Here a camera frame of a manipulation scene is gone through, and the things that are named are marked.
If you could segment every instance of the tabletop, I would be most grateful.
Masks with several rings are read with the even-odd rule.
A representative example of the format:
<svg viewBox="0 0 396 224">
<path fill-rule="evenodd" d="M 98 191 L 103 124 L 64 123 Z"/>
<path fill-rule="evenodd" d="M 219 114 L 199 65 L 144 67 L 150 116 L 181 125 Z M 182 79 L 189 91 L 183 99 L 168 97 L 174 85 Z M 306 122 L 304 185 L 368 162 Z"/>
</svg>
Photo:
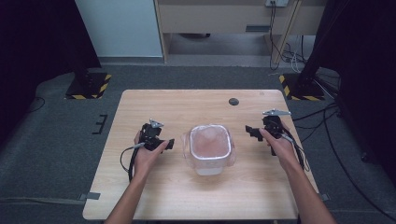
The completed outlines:
<svg viewBox="0 0 396 224">
<path fill-rule="evenodd" d="M 238 105 L 231 105 L 235 98 Z M 152 169 L 134 219 L 235 220 L 297 218 L 297 207 L 285 172 L 271 149 L 246 133 L 245 125 L 263 127 L 263 111 L 287 110 L 278 90 L 128 90 L 120 99 L 92 182 L 83 216 L 106 219 L 128 185 L 120 154 L 149 119 L 164 124 L 160 138 L 175 138 Z M 282 116 L 301 145 L 291 116 Z M 236 160 L 219 175 L 198 175 L 183 156 L 181 136 L 202 124 L 221 124 L 234 142 Z M 128 167 L 132 150 L 122 158 Z M 318 191 L 311 172 L 305 172 Z"/>
</svg>

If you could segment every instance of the human arm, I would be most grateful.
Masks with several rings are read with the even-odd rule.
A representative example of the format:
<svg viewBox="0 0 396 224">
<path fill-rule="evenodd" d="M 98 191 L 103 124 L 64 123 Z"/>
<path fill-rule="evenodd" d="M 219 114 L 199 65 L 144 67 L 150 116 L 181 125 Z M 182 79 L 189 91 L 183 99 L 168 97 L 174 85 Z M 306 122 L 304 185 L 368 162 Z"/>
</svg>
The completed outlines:
<svg viewBox="0 0 396 224">
<path fill-rule="evenodd" d="M 137 133 L 134 143 L 138 143 L 140 132 Z M 139 203 L 143 189 L 149 176 L 149 172 L 155 164 L 158 156 L 165 150 L 168 141 L 162 142 L 156 149 L 150 151 L 141 147 L 137 151 L 134 161 L 134 178 L 123 192 L 116 206 L 111 211 L 105 223 L 131 224 L 134 212 Z"/>
<path fill-rule="evenodd" d="M 301 221 L 304 224 L 336 223 L 297 161 L 292 144 L 284 138 L 275 139 L 264 129 L 260 129 L 260 133 L 272 146 L 286 172 Z"/>
</svg>

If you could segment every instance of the wire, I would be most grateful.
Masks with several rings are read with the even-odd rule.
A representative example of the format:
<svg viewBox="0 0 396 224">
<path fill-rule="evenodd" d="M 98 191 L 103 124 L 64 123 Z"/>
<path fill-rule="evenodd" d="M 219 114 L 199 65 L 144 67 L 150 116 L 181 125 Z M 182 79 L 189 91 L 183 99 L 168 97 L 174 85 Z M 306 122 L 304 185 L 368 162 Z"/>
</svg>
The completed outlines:
<svg viewBox="0 0 396 224">
<path fill-rule="evenodd" d="M 121 152 L 121 155 L 120 155 L 120 164 L 121 164 L 121 166 L 122 166 L 122 169 L 123 169 L 125 172 L 128 172 L 128 169 L 122 164 L 122 156 L 123 156 L 123 154 L 124 154 L 126 151 L 131 150 L 131 149 L 134 149 L 134 146 L 133 146 L 133 147 L 125 148 L 125 149 Z"/>
<path fill-rule="evenodd" d="M 338 111 L 332 112 L 332 114 L 330 114 L 330 116 L 327 117 L 326 119 L 331 118 L 331 117 L 332 117 L 334 114 L 336 114 L 336 113 L 338 113 Z M 322 121 L 321 123 L 319 123 L 317 126 L 312 127 L 312 128 L 305 128 L 305 127 L 298 127 L 298 126 L 296 126 L 296 128 L 301 128 L 301 129 L 313 129 L 313 131 L 312 131 L 306 138 L 304 138 L 301 142 L 304 142 L 306 139 L 308 139 L 308 138 L 317 130 L 317 128 L 320 127 L 322 124 L 323 124 L 323 121 Z"/>
<path fill-rule="evenodd" d="M 304 150 L 297 145 L 296 140 L 294 139 L 293 135 L 289 132 L 289 130 L 283 128 L 283 131 L 291 139 L 290 142 L 294 146 L 294 149 L 296 151 L 297 158 L 298 158 L 298 161 L 300 163 L 301 168 L 303 168 L 303 170 L 306 170 L 307 172 L 309 172 L 310 171 L 310 167 L 308 165 L 308 160 L 306 159 Z"/>
<path fill-rule="evenodd" d="M 346 174 L 347 178 L 349 179 L 349 181 L 352 183 L 353 187 L 355 187 L 355 189 L 358 191 L 358 193 L 372 206 L 374 207 L 378 212 L 380 212 L 382 215 L 388 217 L 390 220 L 396 222 L 396 218 L 392 217 L 391 215 L 387 214 L 386 212 L 384 212 L 380 207 L 378 207 L 375 203 L 373 203 L 365 194 L 364 192 L 358 187 L 358 185 L 353 181 L 350 173 L 347 171 L 347 168 L 345 167 L 345 165 L 341 162 L 341 159 L 337 153 L 337 151 L 335 150 L 334 144 L 332 143 L 332 139 L 330 137 L 330 132 L 329 132 L 329 128 L 327 126 L 327 122 L 326 122 L 326 110 L 323 110 L 323 119 L 324 119 L 324 126 L 326 128 L 326 133 L 327 136 L 329 138 L 329 142 L 330 145 L 332 147 L 332 152 L 335 155 L 335 158 L 338 160 L 338 162 L 341 165 L 341 168 L 344 170 L 344 173 Z"/>
<path fill-rule="evenodd" d="M 291 51 L 291 46 L 289 43 L 286 43 L 286 46 L 288 46 L 289 49 L 284 49 L 282 56 L 287 59 L 287 61 L 284 60 L 285 63 L 290 63 L 293 57 L 293 52 Z M 295 55 L 298 63 L 306 63 L 306 60 L 303 60 L 303 56 L 301 54 L 295 53 Z"/>
<path fill-rule="evenodd" d="M 36 101 L 41 100 L 41 101 L 42 101 L 42 104 L 41 104 L 38 108 L 36 108 L 36 109 L 32 109 L 32 110 L 27 111 L 27 113 L 33 113 L 33 112 L 35 112 L 35 111 L 41 109 L 41 108 L 46 104 L 46 100 L 45 100 L 43 97 L 37 96 L 37 97 L 35 97 L 35 100 L 36 100 Z"/>
<path fill-rule="evenodd" d="M 274 44 L 274 39 L 273 39 L 273 35 L 272 35 L 272 30 L 274 28 L 275 14 L 276 14 L 276 4 L 275 4 L 275 1 L 271 1 L 271 20 L 270 20 L 270 40 L 271 40 L 271 53 L 270 54 L 271 55 L 270 55 L 270 68 L 273 71 L 275 71 L 279 67 L 279 63 L 276 65 L 275 68 L 273 68 L 273 66 L 272 66 L 272 55 L 273 55 L 273 52 L 274 52 L 274 47 L 276 48 L 276 50 L 280 54 L 279 49 Z"/>
<path fill-rule="evenodd" d="M 316 80 L 314 80 L 317 84 L 318 84 L 318 86 L 320 86 L 320 88 L 324 91 L 324 92 L 326 92 L 332 99 L 334 99 L 334 97 L 326 90 L 326 88 L 324 88 L 322 85 L 320 85 L 320 83 L 318 83 Z"/>
<path fill-rule="evenodd" d="M 320 109 L 320 110 L 318 110 L 316 112 L 313 112 L 311 114 L 305 115 L 305 116 L 303 116 L 301 118 L 293 119 L 293 121 L 309 118 L 309 117 L 314 116 L 314 115 L 316 115 L 316 114 L 318 114 L 320 112 L 323 112 L 324 110 L 327 110 L 327 109 L 330 109 L 330 108 L 333 108 L 333 107 L 337 107 L 337 105 L 335 103 L 331 103 L 329 105 L 326 105 L 326 107 L 324 107 L 323 109 Z"/>
<path fill-rule="evenodd" d="M 140 147 L 136 147 L 134 149 L 134 154 L 132 154 L 131 162 L 129 163 L 129 170 L 128 170 L 129 181 L 131 181 L 132 178 L 134 178 L 134 159 L 136 159 L 137 151 L 139 150 L 139 148 Z"/>
<path fill-rule="evenodd" d="M 325 76 L 325 77 L 328 77 L 328 78 L 337 79 L 337 84 L 331 83 L 330 81 L 323 80 L 323 78 L 321 78 L 320 76 Z M 340 89 L 340 87 L 341 87 L 341 78 L 340 78 L 340 76 L 331 76 L 331 75 L 329 75 L 329 74 L 317 73 L 317 78 L 318 78 L 320 81 L 325 82 L 325 83 L 327 83 L 328 85 L 334 87 L 335 89 L 337 89 L 337 91 L 338 91 L 338 90 Z"/>
<path fill-rule="evenodd" d="M 300 45 L 300 43 L 299 43 L 300 41 L 299 41 L 299 35 L 297 35 L 297 37 L 296 37 L 296 46 L 299 46 Z M 296 73 L 301 73 L 301 71 L 299 70 L 299 68 L 298 68 L 298 62 L 297 62 L 297 56 L 296 56 L 296 54 L 297 54 L 297 51 L 298 51 L 298 48 L 296 48 L 296 50 L 292 53 L 292 58 L 291 58 L 291 62 L 290 62 L 290 64 L 291 64 L 291 69 L 293 69 L 293 71 L 294 72 L 296 72 Z"/>
<path fill-rule="evenodd" d="M 306 59 L 304 58 L 304 36 L 301 36 L 301 57 L 303 58 L 303 62 L 306 63 Z"/>
</svg>

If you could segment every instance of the black cable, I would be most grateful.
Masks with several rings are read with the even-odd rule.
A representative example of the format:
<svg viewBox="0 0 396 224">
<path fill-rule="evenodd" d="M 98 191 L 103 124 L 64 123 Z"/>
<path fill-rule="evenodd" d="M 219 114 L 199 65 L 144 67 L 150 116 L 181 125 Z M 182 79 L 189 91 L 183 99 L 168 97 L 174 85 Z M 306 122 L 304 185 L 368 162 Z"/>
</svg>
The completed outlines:
<svg viewBox="0 0 396 224">
<path fill-rule="evenodd" d="M 330 114 L 329 117 L 327 117 L 326 119 L 331 118 L 334 114 L 338 113 L 338 111 L 334 111 L 332 112 L 332 114 Z M 299 127 L 299 126 L 295 126 L 296 128 L 301 128 L 301 129 L 313 129 L 313 131 L 307 136 L 305 137 L 303 140 L 301 140 L 301 143 L 304 142 L 306 139 L 308 139 L 316 130 L 318 127 L 320 127 L 323 124 L 323 121 L 321 121 L 317 126 L 315 127 L 311 127 L 311 128 L 305 128 L 305 127 Z"/>
<path fill-rule="evenodd" d="M 291 60 L 293 60 L 293 57 L 295 55 L 297 63 L 306 63 L 303 59 L 300 59 L 300 58 L 303 57 L 302 55 L 300 55 L 298 53 L 294 53 L 294 52 L 291 51 L 291 46 L 290 46 L 289 43 L 286 43 L 286 46 L 288 46 L 289 49 L 284 49 L 282 56 L 285 57 L 287 59 L 287 61 L 283 60 L 283 58 L 282 58 L 283 62 L 290 63 Z"/>
<path fill-rule="evenodd" d="M 121 164 L 121 166 L 122 166 L 122 169 L 123 169 L 125 172 L 128 172 L 128 169 L 122 164 L 122 156 L 123 156 L 123 154 L 124 154 L 126 151 L 131 150 L 131 149 L 134 149 L 134 146 L 133 146 L 133 147 L 125 148 L 125 149 L 121 152 L 121 155 L 120 155 L 120 164 Z"/>
<path fill-rule="evenodd" d="M 279 52 L 279 50 L 277 49 L 277 47 L 274 44 L 274 39 L 273 39 L 273 35 L 272 35 L 272 30 L 274 28 L 275 14 L 276 14 L 276 5 L 275 5 L 274 1 L 271 1 L 271 20 L 270 20 L 270 41 L 271 41 L 271 53 L 270 54 L 271 55 L 270 55 L 270 68 L 273 71 L 275 71 L 279 67 L 279 63 L 276 65 L 275 68 L 272 67 L 272 55 L 273 55 L 273 52 L 274 52 L 274 47 Z"/>
<path fill-rule="evenodd" d="M 41 109 L 46 104 L 46 100 L 43 97 L 37 96 L 37 97 L 35 97 L 35 100 L 36 101 L 41 100 L 43 103 L 38 108 L 27 111 L 27 113 L 33 113 L 33 112 Z"/>
<path fill-rule="evenodd" d="M 132 155 L 131 162 L 129 163 L 129 170 L 128 170 L 129 181 L 131 181 L 132 178 L 134 178 L 134 159 L 136 158 L 137 151 L 139 150 L 139 148 L 140 147 L 134 149 L 134 154 Z"/>
<path fill-rule="evenodd" d="M 338 78 L 337 86 L 338 86 L 338 90 L 339 90 L 341 88 L 341 78 Z"/>
<path fill-rule="evenodd" d="M 304 58 L 304 36 L 301 36 L 301 57 L 303 58 L 303 63 L 306 63 L 306 59 Z"/>
<path fill-rule="evenodd" d="M 309 117 L 311 117 L 311 116 L 313 116 L 313 115 L 316 115 L 316 114 L 318 114 L 318 113 L 320 113 L 320 112 L 323 112 L 324 110 L 327 110 L 327 109 L 330 109 L 330 108 L 334 108 L 334 107 L 337 107 L 337 105 L 336 105 L 335 103 L 331 103 L 331 104 L 329 104 L 329 105 L 326 105 L 326 107 L 324 107 L 323 109 L 320 109 L 320 110 L 318 110 L 318 111 L 316 111 L 316 112 L 313 112 L 313 113 L 311 113 L 311 114 L 305 115 L 305 116 L 303 116 L 303 117 L 301 117 L 301 118 L 293 119 L 293 121 L 297 121 L 297 120 L 300 120 L 300 119 L 309 118 Z"/>
<path fill-rule="evenodd" d="M 323 110 L 323 118 L 324 118 L 324 119 L 326 118 L 326 110 Z M 378 207 L 375 203 L 373 203 L 373 202 L 363 193 L 363 191 L 358 187 L 358 185 L 353 181 L 353 179 L 352 179 L 350 173 L 347 171 L 347 168 L 345 167 L 345 165 L 341 162 L 341 159 L 340 159 L 340 157 L 339 157 L 337 151 L 335 150 L 334 144 L 332 143 L 332 139 L 331 139 L 331 137 L 330 137 L 330 132 L 329 132 L 329 128 L 328 128 L 328 126 L 327 126 L 326 119 L 324 120 L 324 126 L 325 126 L 325 128 L 326 128 L 326 133 L 327 133 L 327 136 L 328 136 L 328 138 L 329 138 L 330 145 L 331 145 L 331 147 L 332 147 L 332 152 L 334 153 L 335 158 L 336 158 L 336 159 L 338 160 L 338 162 L 340 163 L 341 168 L 344 170 L 344 173 L 346 174 L 347 178 L 349 179 L 349 181 L 351 182 L 351 184 L 353 185 L 353 187 L 355 187 L 355 189 L 358 191 L 358 193 L 359 193 L 359 194 L 360 194 L 360 195 L 361 195 L 372 207 L 374 207 L 374 208 L 375 208 L 378 212 L 380 212 L 382 215 L 388 217 L 390 220 L 392 220 L 393 222 L 396 223 L 396 218 L 395 218 L 395 217 L 392 217 L 391 215 L 387 214 L 387 213 L 384 212 L 380 207 Z"/>
<path fill-rule="evenodd" d="M 300 163 L 301 168 L 303 168 L 303 170 L 309 171 L 309 168 L 307 168 L 306 166 L 304 166 L 304 161 L 306 161 L 306 160 L 303 159 L 303 155 L 302 155 L 302 154 L 304 153 L 304 150 L 303 150 L 301 147 L 299 147 L 299 146 L 297 145 L 296 140 L 294 139 L 293 135 L 291 135 L 291 133 L 289 132 L 289 130 L 283 128 L 283 131 L 288 135 L 289 138 L 291 138 L 291 140 L 293 140 L 292 143 L 293 143 L 293 146 L 294 146 L 294 150 L 296 151 L 297 158 L 298 158 L 298 161 L 299 161 L 299 163 Z"/>
</svg>

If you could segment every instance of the cabinet door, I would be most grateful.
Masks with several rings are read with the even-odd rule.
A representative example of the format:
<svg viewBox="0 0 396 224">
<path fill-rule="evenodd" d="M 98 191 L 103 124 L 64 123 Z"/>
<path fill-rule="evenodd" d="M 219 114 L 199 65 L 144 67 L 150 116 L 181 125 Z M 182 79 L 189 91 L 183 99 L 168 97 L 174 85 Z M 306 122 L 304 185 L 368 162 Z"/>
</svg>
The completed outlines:
<svg viewBox="0 0 396 224">
<path fill-rule="evenodd" d="M 244 33 L 248 27 L 268 32 L 272 9 L 262 0 L 158 0 L 163 33 Z M 276 8 L 273 34 L 282 34 L 293 1 Z"/>
</svg>

